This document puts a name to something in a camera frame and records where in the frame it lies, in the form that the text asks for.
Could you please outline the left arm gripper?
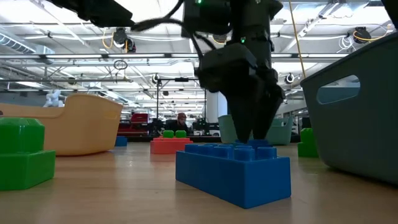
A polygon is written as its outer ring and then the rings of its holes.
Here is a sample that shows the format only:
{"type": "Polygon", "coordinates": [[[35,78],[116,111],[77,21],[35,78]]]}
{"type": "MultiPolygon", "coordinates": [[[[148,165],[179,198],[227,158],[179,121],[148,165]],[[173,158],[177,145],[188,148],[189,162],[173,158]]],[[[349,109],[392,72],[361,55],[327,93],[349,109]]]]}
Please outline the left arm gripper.
{"type": "Polygon", "coordinates": [[[97,27],[132,27],[132,14],[113,0],[47,0],[78,14],[80,18],[93,18],[97,27]]]}

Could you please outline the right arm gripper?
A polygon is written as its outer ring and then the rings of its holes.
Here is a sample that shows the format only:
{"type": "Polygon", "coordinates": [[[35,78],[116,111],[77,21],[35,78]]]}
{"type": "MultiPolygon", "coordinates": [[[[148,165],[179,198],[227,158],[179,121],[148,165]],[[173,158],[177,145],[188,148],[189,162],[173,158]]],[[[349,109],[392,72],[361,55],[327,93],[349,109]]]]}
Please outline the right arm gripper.
{"type": "Polygon", "coordinates": [[[239,141],[251,135],[265,139],[285,99],[272,68],[273,51],[272,42],[232,43],[205,53],[195,70],[202,88],[226,97],[239,141]]]}

